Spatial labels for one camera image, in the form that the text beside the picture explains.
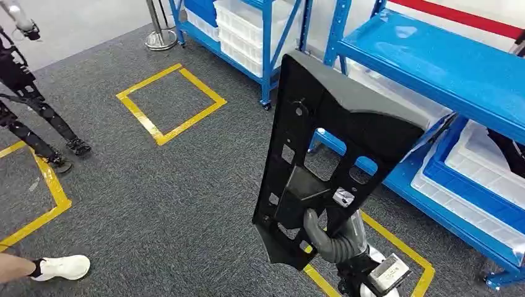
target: person's leg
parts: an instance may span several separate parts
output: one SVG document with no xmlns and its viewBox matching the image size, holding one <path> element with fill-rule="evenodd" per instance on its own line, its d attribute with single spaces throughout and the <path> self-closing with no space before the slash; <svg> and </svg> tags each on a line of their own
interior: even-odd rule
<svg viewBox="0 0 525 297">
<path fill-rule="evenodd" d="M 29 261 L 8 254 L 0 254 L 0 283 L 22 277 L 31 277 L 38 282 L 50 280 L 53 277 L 78 280 L 87 274 L 90 265 L 89 259 L 82 255 Z"/>
<path fill-rule="evenodd" d="M 7 283 L 11 280 L 26 277 L 36 269 L 34 262 L 27 259 L 0 254 L 0 283 Z"/>
</svg>

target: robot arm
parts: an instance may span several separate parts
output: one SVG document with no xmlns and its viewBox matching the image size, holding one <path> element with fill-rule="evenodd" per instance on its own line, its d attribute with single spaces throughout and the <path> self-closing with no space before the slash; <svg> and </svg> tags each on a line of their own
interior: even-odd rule
<svg viewBox="0 0 525 297">
<path fill-rule="evenodd" d="M 40 30 L 32 19 L 29 19 L 18 1 L 16 0 L 0 0 L 0 7 L 11 17 L 15 22 L 16 27 L 25 37 L 30 40 L 37 40 L 40 38 Z"/>
</svg>

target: storage crate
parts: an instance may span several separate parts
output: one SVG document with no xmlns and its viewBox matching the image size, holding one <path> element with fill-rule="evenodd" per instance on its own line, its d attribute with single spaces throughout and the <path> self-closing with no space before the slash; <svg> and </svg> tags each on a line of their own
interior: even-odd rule
<svg viewBox="0 0 525 297">
<path fill-rule="evenodd" d="M 508 169 L 486 128 L 467 122 L 459 117 L 444 133 L 424 175 L 525 233 L 525 180 Z"/>
<path fill-rule="evenodd" d="M 212 27 L 217 27 L 217 22 L 215 21 L 217 13 L 213 4 L 214 1 L 215 0 L 184 0 L 184 6 Z"/>
<path fill-rule="evenodd" d="M 235 34 L 233 30 L 230 30 L 229 27 L 220 21 L 217 21 L 217 24 L 219 25 L 219 37 L 224 42 L 227 42 L 229 45 L 234 46 L 237 50 L 241 51 L 243 54 L 248 56 L 250 59 L 252 59 L 254 62 L 262 64 L 263 63 L 263 52 L 262 47 L 254 46 L 252 43 L 246 41 L 245 39 L 239 37 Z M 298 31 L 294 30 L 292 32 L 292 29 L 290 29 L 289 35 L 287 39 L 285 40 L 285 44 L 283 45 L 283 48 L 290 47 L 290 43 L 295 42 L 295 36 L 297 36 Z M 270 47 L 270 59 L 273 58 L 276 49 L 278 41 L 272 41 L 271 47 Z"/>
<path fill-rule="evenodd" d="M 220 41 L 220 50 L 225 53 L 227 56 L 235 60 L 237 63 L 241 64 L 251 73 L 255 74 L 257 77 L 263 76 L 263 64 L 262 62 L 253 61 L 250 57 L 245 55 L 242 51 L 238 50 L 235 46 L 229 44 L 227 41 L 219 38 Z M 277 58 L 275 68 L 280 66 L 283 55 L 295 49 L 295 44 L 287 44 L 282 47 L 282 50 Z"/>
<path fill-rule="evenodd" d="M 217 11 L 217 21 L 227 26 L 230 31 L 253 46 L 263 47 L 263 12 L 240 0 L 217 0 L 214 2 Z M 279 40 L 293 6 L 283 0 L 272 3 L 272 41 Z M 294 22 L 298 24 L 301 13 L 297 13 Z"/>
<path fill-rule="evenodd" d="M 431 151 L 427 155 L 422 168 L 418 170 L 410 185 L 459 218 L 474 225 L 515 251 L 516 261 L 514 263 L 521 265 L 525 247 L 525 235 L 425 176 L 423 168 L 427 167 L 427 161 L 432 153 Z"/>
<path fill-rule="evenodd" d="M 188 22 L 197 27 L 200 31 L 210 36 L 213 40 L 219 40 L 219 28 L 213 27 L 212 25 L 205 22 L 198 15 L 193 13 L 190 9 L 186 8 L 186 14 L 188 15 Z"/>
</svg>

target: blue metal shelf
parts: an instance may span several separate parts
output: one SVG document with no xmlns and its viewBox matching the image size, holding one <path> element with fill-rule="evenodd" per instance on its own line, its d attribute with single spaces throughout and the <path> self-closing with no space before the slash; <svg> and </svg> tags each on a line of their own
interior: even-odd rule
<svg viewBox="0 0 525 297">
<path fill-rule="evenodd" d="M 411 88 L 462 116 L 473 119 L 518 142 L 525 143 L 525 60 L 482 43 L 434 27 L 411 17 L 383 9 L 376 0 L 372 18 L 343 37 L 349 0 L 337 0 L 324 62 L 334 65 L 337 56 L 350 58 L 373 71 Z M 315 132 L 339 154 L 340 140 Z M 420 148 L 399 164 L 384 184 L 438 223 L 492 258 L 506 271 L 487 276 L 486 283 L 499 289 L 525 280 L 525 267 L 513 251 L 467 223 L 441 205 L 412 189 L 410 182 L 426 154 Z M 358 166 L 371 172 L 370 165 Z"/>
<path fill-rule="evenodd" d="M 324 131 L 316 133 L 312 142 L 320 141 L 330 149 L 336 151 L 339 155 L 344 155 L 346 146 L 344 142 L 334 137 L 332 134 Z M 416 172 L 421 168 L 423 159 L 430 149 L 430 145 L 424 145 L 410 154 L 402 163 L 398 164 L 394 170 L 383 181 L 383 184 L 393 190 L 396 194 L 405 198 L 406 201 L 416 206 L 419 210 L 426 213 L 429 217 L 444 226 L 450 232 L 463 239 L 476 250 L 480 251 L 487 257 L 491 257 L 497 264 L 509 272 L 519 273 L 519 263 L 512 249 L 497 239 L 486 234 L 474 225 L 466 222 L 454 213 L 450 212 L 440 204 L 434 202 L 431 198 L 418 192 L 410 183 Z M 376 171 L 376 165 L 369 159 L 358 158 L 356 165 L 373 175 Z"/>
<path fill-rule="evenodd" d="M 263 9 L 264 0 L 241 0 L 246 4 L 249 4 L 255 8 Z"/>
<path fill-rule="evenodd" d="M 288 36 L 288 33 L 290 31 L 290 27 L 292 26 L 293 20 L 295 19 L 297 12 L 299 10 L 299 6 L 302 3 L 301 0 L 296 0 L 295 4 L 292 7 L 292 11 L 290 13 L 289 19 L 286 23 L 286 26 L 284 28 L 284 31 L 281 35 L 281 38 L 279 40 L 279 43 L 277 44 L 277 48 L 275 50 L 274 55 L 272 56 L 270 53 L 270 47 L 271 47 L 271 35 L 272 35 L 272 3 L 274 0 L 242 0 L 244 3 L 247 3 L 250 6 L 253 6 L 257 9 L 262 10 L 262 47 L 263 47 L 263 54 L 262 54 L 262 77 L 257 77 L 250 71 L 248 71 L 246 68 L 244 68 L 242 65 L 234 61 L 232 58 L 228 57 L 226 54 L 223 54 L 223 52 L 220 50 L 220 43 L 217 41 L 214 41 L 206 34 L 202 33 L 200 30 L 198 30 L 195 26 L 191 25 L 189 22 L 181 22 L 179 18 L 179 9 L 177 7 L 181 6 L 182 0 L 170 0 L 171 9 L 173 11 L 173 18 L 175 21 L 175 27 L 176 27 L 176 34 L 178 37 L 178 42 L 181 45 L 185 44 L 184 41 L 184 35 L 182 32 L 186 32 L 187 35 L 194 38 L 197 42 L 205 46 L 207 49 L 212 51 L 214 54 L 218 55 L 220 58 L 222 58 L 224 61 L 231 64 L 233 67 L 237 68 L 242 73 L 246 74 L 249 78 L 255 80 L 258 84 L 261 85 L 261 99 L 260 103 L 265 109 L 269 109 L 271 107 L 271 101 L 270 101 L 270 91 L 273 90 L 278 86 L 278 81 L 273 81 L 273 78 L 276 76 L 276 74 L 279 73 L 280 67 L 274 67 L 277 62 L 277 57 L 279 57 L 279 53 L 282 49 L 282 46 L 284 44 L 284 41 L 286 37 Z M 311 7 L 312 0 L 306 0 L 305 7 Z M 306 33 L 308 32 L 308 29 L 305 28 L 310 22 L 310 13 L 305 14 L 306 16 L 303 18 L 303 26 L 302 31 L 300 35 L 300 44 L 301 46 L 305 44 L 306 42 Z"/>
<path fill-rule="evenodd" d="M 263 81 L 262 78 L 254 75 L 253 73 L 248 71 L 244 66 L 235 62 L 232 58 L 228 57 L 226 54 L 223 54 L 223 52 L 220 50 L 220 43 L 218 41 L 215 41 L 208 35 L 204 34 L 202 31 L 197 29 L 190 22 L 181 22 L 179 25 L 179 28 L 182 31 L 186 32 L 189 36 L 193 37 L 195 41 L 200 43 L 202 46 L 207 48 L 209 51 L 218 55 L 221 59 L 231 64 L 233 67 L 237 68 L 242 73 L 246 74 L 250 79 L 255 80 L 259 84 L 262 83 Z"/>
<path fill-rule="evenodd" d="M 525 143 L 525 59 L 389 9 L 336 51 Z"/>
</svg>

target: white plastic bin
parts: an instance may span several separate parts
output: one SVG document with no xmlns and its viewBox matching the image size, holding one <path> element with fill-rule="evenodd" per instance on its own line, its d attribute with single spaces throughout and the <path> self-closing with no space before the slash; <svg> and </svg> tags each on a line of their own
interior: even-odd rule
<svg viewBox="0 0 525 297">
<path fill-rule="evenodd" d="M 255 74 L 257 77 L 263 76 L 263 62 L 256 62 L 252 60 L 249 56 L 247 56 L 245 53 L 237 49 L 235 46 L 231 45 L 227 41 L 220 39 L 220 50 L 225 53 L 227 56 L 235 60 L 237 63 L 241 64 L 251 73 Z M 279 67 L 281 64 L 282 57 L 285 53 L 293 50 L 295 48 L 294 43 L 289 43 L 287 45 L 283 45 L 281 52 L 279 54 L 279 57 L 277 58 L 277 62 L 275 65 L 275 68 Z"/>
<path fill-rule="evenodd" d="M 258 48 L 263 47 L 263 12 L 240 0 L 218 0 L 214 2 L 217 23 Z M 272 40 L 279 40 L 293 6 L 283 0 L 272 3 Z M 294 22 L 301 19 L 298 12 Z"/>
<path fill-rule="evenodd" d="M 188 22 L 197 27 L 200 31 L 204 32 L 206 35 L 210 36 L 213 40 L 219 40 L 219 28 L 213 27 L 203 20 L 200 16 L 191 12 L 191 10 L 186 8 L 186 14 L 188 15 Z"/>
<path fill-rule="evenodd" d="M 525 209 L 525 179 L 510 171 L 487 129 L 477 122 L 467 123 L 445 164 Z"/>
<path fill-rule="evenodd" d="M 523 254 L 525 249 L 525 235 L 515 230 L 506 223 L 500 221 L 476 205 L 459 197 L 447 188 L 432 181 L 423 174 L 423 169 L 427 165 L 428 159 L 435 152 L 430 150 L 423 166 L 411 182 L 412 188 L 421 192 L 423 195 L 434 200 L 453 214 L 474 225 L 486 234 L 505 244 L 512 250 Z"/>
<path fill-rule="evenodd" d="M 239 37 L 237 34 L 235 34 L 235 32 L 230 30 L 228 26 L 224 25 L 220 21 L 217 21 L 217 24 L 219 25 L 219 28 L 220 28 L 219 30 L 220 40 L 222 40 L 223 42 L 227 42 L 229 45 L 232 45 L 233 47 L 241 51 L 243 54 L 247 55 L 250 59 L 252 59 L 256 63 L 259 63 L 259 64 L 263 63 L 262 47 L 254 46 L 252 43 Z M 283 45 L 280 53 L 283 52 L 284 48 L 289 48 L 290 44 L 295 42 L 295 37 L 297 36 L 297 33 L 298 33 L 298 30 L 294 30 L 292 32 L 292 29 L 290 29 L 289 35 L 287 39 L 285 40 L 285 44 Z M 271 47 L 270 47 L 270 59 L 273 58 L 276 52 L 278 43 L 279 43 L 278 40 L 272 41 Z"/>
</svg>

